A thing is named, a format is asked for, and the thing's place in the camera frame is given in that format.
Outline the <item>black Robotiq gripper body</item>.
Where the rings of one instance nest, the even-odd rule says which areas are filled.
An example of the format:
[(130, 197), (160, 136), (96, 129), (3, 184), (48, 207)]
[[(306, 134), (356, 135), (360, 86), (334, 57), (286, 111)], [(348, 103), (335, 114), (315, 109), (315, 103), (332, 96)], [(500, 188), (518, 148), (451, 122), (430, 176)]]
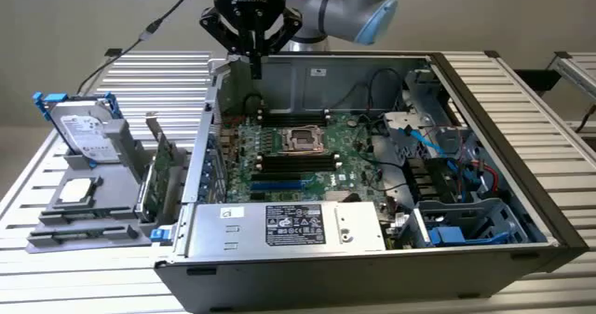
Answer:
[(286, 8), (286, 0), (215, 0), (215, 8), (236, 30), (267, 31)]

